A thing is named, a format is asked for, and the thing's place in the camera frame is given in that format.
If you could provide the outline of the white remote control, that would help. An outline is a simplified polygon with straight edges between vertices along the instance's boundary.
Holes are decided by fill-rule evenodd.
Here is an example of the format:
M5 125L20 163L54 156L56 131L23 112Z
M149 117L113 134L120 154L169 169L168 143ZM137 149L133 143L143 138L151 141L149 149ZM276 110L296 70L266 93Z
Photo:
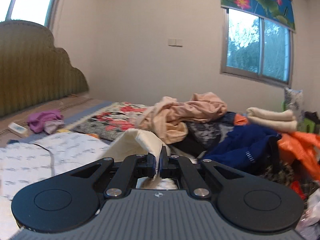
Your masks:
M21 138L28 136L28 130L23 126L16 124L15 122L11 122L8 125L8 129L10 132L14 133L15 135Z

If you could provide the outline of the window with aluminium frame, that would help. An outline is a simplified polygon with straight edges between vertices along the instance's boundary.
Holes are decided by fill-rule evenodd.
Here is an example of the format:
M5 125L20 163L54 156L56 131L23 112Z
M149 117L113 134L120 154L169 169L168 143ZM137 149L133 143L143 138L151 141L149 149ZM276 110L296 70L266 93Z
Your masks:
M290 87L292 31L271 20L226 9L221 73L277 87Z

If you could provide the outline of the navy blue garment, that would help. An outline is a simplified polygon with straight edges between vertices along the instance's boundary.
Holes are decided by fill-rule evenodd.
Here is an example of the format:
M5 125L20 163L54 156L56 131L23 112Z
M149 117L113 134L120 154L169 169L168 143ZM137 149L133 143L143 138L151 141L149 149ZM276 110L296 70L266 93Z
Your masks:
M280 133L264 126L257 124L235 126L227 133L223 142L206 152L203 159L210 159L242 172L260 176L270 166L276 171L280 169L278 150L280 139Z

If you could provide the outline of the purple garment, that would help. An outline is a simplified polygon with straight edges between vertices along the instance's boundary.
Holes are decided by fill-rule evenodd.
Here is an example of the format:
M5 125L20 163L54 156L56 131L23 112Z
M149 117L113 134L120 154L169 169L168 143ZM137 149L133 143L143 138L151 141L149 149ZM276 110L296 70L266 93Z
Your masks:
M34 133L53 134L65 125L64 117L58 109L33 113L28 116L27 123Z

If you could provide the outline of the white wall switch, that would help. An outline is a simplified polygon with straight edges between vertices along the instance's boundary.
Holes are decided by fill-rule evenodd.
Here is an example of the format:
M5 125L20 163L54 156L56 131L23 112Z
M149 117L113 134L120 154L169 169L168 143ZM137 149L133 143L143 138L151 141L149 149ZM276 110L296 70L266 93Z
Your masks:
M169 38L168 39L168 46L170 46L170 47L183 47L183 41L182 41L182 39Z

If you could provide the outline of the floral patterned cloth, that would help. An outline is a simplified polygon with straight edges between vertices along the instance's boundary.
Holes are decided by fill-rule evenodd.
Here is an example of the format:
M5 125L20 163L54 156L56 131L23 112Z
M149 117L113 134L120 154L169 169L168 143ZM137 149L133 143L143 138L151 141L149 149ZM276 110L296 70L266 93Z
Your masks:
M85 118L72 131L114 141L126 130L134 128L136 119L147 109L146 105L116 102Z

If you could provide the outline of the peach clothes pile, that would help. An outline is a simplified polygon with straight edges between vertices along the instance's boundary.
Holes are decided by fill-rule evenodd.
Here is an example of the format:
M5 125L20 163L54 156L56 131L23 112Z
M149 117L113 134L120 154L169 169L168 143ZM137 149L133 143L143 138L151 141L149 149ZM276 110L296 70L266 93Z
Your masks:
M186 122L206 123L226 112L227 104L212 92L194 93L186 102L165 96L136 119L136 128L153 132L164 143L173 144L187 136Z

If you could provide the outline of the folded cream towel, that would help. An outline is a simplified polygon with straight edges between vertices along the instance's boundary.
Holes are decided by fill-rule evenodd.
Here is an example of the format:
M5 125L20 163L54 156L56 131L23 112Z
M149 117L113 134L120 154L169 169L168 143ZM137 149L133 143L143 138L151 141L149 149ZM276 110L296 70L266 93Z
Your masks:
M268 111L257 107L249 107L246 110L250 123L268 127L279 132L291 133L297 131L298 122L293 111L283 112Z

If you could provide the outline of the white script-print bedsheet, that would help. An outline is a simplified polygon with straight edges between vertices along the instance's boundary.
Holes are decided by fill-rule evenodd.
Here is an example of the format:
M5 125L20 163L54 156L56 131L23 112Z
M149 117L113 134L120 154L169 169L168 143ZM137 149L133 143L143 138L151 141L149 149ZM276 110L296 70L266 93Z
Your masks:
M65 132L1 148L1 239L18 230L11 201L22 188L100 159L109 145L91 135Z

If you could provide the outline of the orange garment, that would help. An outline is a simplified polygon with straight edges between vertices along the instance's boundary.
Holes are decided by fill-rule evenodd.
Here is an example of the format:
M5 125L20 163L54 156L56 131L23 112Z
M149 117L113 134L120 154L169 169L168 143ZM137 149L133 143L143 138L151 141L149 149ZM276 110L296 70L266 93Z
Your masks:
M249 123L247 116L236 113L235 125ZM319 163L317 160L319 135L298 130L291 133L280 133L282 138L278 141L278 148L281 160L288 164L297 160L306 172L306 175L296 176L291 183L291 189L298 193L303 200L307 200L316 191L319 184Z

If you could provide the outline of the black grey patterned garment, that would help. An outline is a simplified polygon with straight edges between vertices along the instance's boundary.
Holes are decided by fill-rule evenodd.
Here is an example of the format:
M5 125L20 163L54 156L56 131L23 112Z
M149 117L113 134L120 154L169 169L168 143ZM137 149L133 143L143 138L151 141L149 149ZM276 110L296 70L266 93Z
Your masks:
M235 116L236 113L227 112L221 118L206 123L186 121L187 136L170 146L197 158L225 139L234 128Z

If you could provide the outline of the patterned pillow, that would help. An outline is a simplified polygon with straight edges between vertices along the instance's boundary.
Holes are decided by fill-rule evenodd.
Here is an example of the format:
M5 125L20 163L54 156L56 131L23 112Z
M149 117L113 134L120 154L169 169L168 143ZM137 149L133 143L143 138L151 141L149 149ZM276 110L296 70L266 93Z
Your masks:
M304 96L302 90L284 89L285 108L293 111L298 122L304 118Z

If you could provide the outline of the lotus print window blind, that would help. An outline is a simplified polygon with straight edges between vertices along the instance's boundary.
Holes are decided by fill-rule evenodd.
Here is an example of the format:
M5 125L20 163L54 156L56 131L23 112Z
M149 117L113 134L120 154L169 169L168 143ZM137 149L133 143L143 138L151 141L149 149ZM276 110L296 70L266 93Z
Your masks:
M296 31L292 0L220 0L221 7L243 11Z

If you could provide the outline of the green upholstered headboard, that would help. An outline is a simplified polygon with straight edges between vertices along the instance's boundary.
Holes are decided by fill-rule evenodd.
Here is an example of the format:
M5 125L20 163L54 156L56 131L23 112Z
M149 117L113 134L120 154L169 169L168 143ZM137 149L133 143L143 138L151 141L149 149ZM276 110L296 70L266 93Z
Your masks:
M1 116L89 90L52 32L37 23L1 22Z

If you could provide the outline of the cream puffer jacket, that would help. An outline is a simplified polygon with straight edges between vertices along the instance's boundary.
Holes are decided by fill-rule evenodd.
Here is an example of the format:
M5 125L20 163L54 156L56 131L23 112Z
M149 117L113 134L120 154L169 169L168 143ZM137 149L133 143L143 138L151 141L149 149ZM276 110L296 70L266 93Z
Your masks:
M167 155L171 150L154 133L142 129L130 128L118 137L102 153L99 158L111 157L114 161L123 161L129 155L151 154L156 159L156 174L148 178L144 176L138 179L136 188L155 190L176 190L177 186L172 179L162 179L158 174L159 159L162 147L165 147Z

